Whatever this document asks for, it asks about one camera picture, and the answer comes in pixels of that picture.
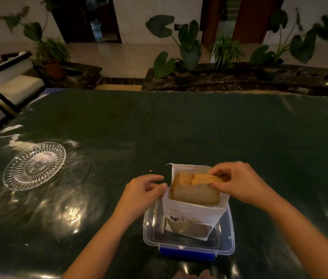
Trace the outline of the person's left hand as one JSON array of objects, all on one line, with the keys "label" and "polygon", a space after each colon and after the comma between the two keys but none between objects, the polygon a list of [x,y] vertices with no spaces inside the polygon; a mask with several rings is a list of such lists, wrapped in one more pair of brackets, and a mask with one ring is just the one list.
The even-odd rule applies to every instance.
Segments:
[{"label": "person's left hand", "polygon": [[142,175],[133,178],[126,184],[114,211],[114,215],[125,225],[132,224],[159,199],[148,196],[149,183],[164,183],[164,176],[158,174]]}]

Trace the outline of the person's right hand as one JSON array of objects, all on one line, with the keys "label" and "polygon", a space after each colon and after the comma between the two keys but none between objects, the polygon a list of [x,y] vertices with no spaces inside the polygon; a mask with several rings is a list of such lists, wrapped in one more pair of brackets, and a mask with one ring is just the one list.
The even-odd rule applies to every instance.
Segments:
[{"label": "person's right hand", "polygon": [[208,173],[229,175],[231,180],[228,195],[259,208],[263,208],[266,205],[266,199],[276,194],[248,163],[241,161],[220,163],[211,168]]}]

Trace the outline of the brown bread slice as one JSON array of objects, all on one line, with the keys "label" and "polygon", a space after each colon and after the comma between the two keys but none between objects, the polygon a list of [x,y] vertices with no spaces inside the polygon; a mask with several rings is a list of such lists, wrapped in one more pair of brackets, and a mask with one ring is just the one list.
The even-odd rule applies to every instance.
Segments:
[{"label": "brown bread slice", "polygon": [[198,184],[211,184],[211,183],[224,183],[231,180],[231,177],[227,174],[223,175],[212,175],[212,174],[194,174],[190,181],[190,185]]}]

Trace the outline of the white paper bread bag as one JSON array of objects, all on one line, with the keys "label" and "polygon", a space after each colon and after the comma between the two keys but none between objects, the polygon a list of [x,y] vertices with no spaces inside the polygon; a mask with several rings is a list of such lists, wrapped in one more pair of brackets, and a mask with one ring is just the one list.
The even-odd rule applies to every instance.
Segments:
[{"label": "white paper bread bag", "polygon": [[[190,164],[174,164],[171,165],[171,185],[178,172],[185,171],[197,174],[209,174],[211,167],[206,165],[190,165]],[[171,185],[166,190],[163,198],[162,205],[164,215],[167,219],[176,216],[176,220],[191,224],[199,224],[206,226],[215,226],[220,220],[222,215],[227,210],[227,204],[230,196],[225,193],[219,193],[221,200],[218,205],[201,206],[181,201],[174,201],[169,198]]]}]

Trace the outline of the person's right forearm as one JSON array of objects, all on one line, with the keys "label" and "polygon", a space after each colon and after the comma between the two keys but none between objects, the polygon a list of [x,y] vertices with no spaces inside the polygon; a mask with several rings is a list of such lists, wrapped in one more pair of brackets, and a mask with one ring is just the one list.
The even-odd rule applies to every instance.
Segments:
[{"label": "person's right forearm", "polygon": [[328,279],[328,239],[274,191],[256,195],[255,206],[274,220],[311,279]]}]

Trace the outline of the person's left forearm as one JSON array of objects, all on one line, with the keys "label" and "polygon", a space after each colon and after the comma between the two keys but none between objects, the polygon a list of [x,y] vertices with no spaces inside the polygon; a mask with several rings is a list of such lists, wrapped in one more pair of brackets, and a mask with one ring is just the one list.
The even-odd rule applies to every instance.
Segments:
[{"label": "person's left forearm", "polygon": [[139,214],[114,212],[94,235],[61,279],[103,279],[120,240]]}]

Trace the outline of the sliced brown bread loaf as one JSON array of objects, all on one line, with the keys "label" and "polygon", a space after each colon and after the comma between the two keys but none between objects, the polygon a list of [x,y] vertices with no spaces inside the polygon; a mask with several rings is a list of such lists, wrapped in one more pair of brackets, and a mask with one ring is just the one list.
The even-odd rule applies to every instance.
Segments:
[{"label": "sliced brown bread loaf", "polygon": [[218,205],[221,200],[220,194],[217,190],[209,187],[209,184],[190,185],[194,174],[185,171],[178,172],[172,182],[168,197],[174,201],[194,205]]}]

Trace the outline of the clear plastic storage box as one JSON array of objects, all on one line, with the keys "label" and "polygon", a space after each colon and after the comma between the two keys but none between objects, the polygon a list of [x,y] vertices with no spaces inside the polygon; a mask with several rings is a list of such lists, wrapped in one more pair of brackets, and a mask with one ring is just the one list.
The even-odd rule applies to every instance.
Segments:
[{"label": "clear plastic storage box", "polygon": [[232,214],[229,204],[215,226],[191,224],[167,219],[162,200],[152,205],[144,215],[143,240],[157,247],[162,255],[187,260],[210,260],[230,256],[236,249]]}]

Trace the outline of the dark green table cover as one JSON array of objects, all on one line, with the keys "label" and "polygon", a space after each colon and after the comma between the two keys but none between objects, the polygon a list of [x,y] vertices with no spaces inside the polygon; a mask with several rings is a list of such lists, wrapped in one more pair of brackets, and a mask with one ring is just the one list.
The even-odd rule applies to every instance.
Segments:
[{"label": "dark green table cover", "polygon": [[[43,142],[66,160],[26,191],[9,162]],[[62,90],[0,129],[0,275],[59,278],[111,216],[131,179],[174,164],[249,163],[328,238],[328,97]]]}]

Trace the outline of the clear cut glass plate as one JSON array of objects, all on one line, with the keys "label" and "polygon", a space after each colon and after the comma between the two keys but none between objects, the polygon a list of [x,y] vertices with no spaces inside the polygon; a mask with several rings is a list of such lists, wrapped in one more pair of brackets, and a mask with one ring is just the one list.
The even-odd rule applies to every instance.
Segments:
[{"label": "clear cut glass plate", "polygon": [[33,189],[54,177],[65,160],[66,150],[59,143],[33,145],[9,162],[3,173],[3,184],[12,191]]}]

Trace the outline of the dark marble planter ledge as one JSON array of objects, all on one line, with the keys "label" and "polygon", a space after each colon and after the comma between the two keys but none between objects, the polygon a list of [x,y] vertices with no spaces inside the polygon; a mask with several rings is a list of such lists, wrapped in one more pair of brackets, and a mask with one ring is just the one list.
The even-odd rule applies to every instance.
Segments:
[{"label": "dark marble planter ledge", "polygon": [[84,65],[74,62],[61,62],[66,77],[62,80],[52,79],[46,72],[46,69],[33,60],[33,64],[41,72],[43,77],[49,83],[50,88],[64,89],[85,89],[92,90],[102,79],[102,67],[93,65]]},{"label": "dark marble planter ledge", "polygon": [[177,85],[174,74],[155,79],[150,68],[142,91],[290,93],[328,97],[328,69],[283,64],[271,81],[256,77],[256,65],[238,62],[233,70],[217,71],[212,64],[199,64],[189,75],[189,83]]}]

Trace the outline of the grassy spider plant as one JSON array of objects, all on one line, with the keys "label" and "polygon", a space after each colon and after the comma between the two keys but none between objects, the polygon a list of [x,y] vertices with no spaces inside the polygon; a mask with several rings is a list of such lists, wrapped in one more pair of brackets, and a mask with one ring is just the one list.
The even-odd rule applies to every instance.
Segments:
[{"label": "grassy spider plant", "polygon": [[211,58],[214,58],[214,66],[217,71],[233,70],[235,63],[244,58],[245,53],[239,40],[232,40],[229,35],[221,35],[208,48]]}]

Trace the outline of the large leaf plant dark pot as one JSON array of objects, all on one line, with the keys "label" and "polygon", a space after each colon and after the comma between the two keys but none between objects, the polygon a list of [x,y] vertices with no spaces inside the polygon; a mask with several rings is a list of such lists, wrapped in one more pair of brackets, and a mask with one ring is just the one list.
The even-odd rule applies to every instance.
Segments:
[{"label": "large leaf plant dark pot", "polygon": [[298,8],[296,18],[288,36],[283,39],[283,30],[288,24],[288,15],[283,9],[275,9],[269,18],[268,30],[279,34],[276,50],[269,45],[258,47],[250,57],[250,63],[255,65],[254,74],[257,79],[272,81],[284,60],[281,56],[289,52],[300,63],[306,64],[312,58],[317,39],[328,42],[328,15],[321,17],[320,23],[315,23],[309,30],[304,30]]},{"label": "large leaf plant dark pot", "polygon": [[156,15],[145,22],[146,28],[157,38],[171,37],[180,49],[180,58],[169,58],[166,51],[162,51],[155,59],[153,72],[155,79],[163,79],[174,74],[177,85],[185,85],[190,81],[190,71],[199,63],[202,46],[198,41],[199,24],[196,20],[189,23],[189,28],[182,27],[178,32],[178,40],[168,25],[174,23],[174,16]]}]

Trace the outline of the leafy plant in terracotta pot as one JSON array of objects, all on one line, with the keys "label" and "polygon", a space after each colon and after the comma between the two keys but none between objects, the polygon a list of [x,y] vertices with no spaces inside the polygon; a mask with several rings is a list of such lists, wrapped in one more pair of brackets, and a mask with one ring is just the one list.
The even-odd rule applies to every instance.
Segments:
[{"label": "leafy plant in terracotta pot", "polygon": [[10,32],[18,25],[23,27],[23,35],[35,42],[36,62],[40,63],[51,79],[59,81],[67,77],[61,63],[71,60],[70,47],[51,37],[44,35],[47,28],[49,15],[52,10],[58,8],[53,0],[42,0],[41,5],[46,9],[46,19],[42,26],[39,22],[31,22],[27,17],[29,6],[24,6],[19,13],[0,16],[5,21]]}]

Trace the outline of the black frame white cushion chair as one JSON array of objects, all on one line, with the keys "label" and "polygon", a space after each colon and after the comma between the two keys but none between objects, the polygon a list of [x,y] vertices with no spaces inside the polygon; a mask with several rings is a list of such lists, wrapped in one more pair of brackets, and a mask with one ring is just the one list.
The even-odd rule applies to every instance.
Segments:
[{"label": "black frame white cushion chair", "polygon": [[4,54],[0,63],[0,111],[7,117],[21,112],[21,105],[51,84],[32,61],[32,53]]}]

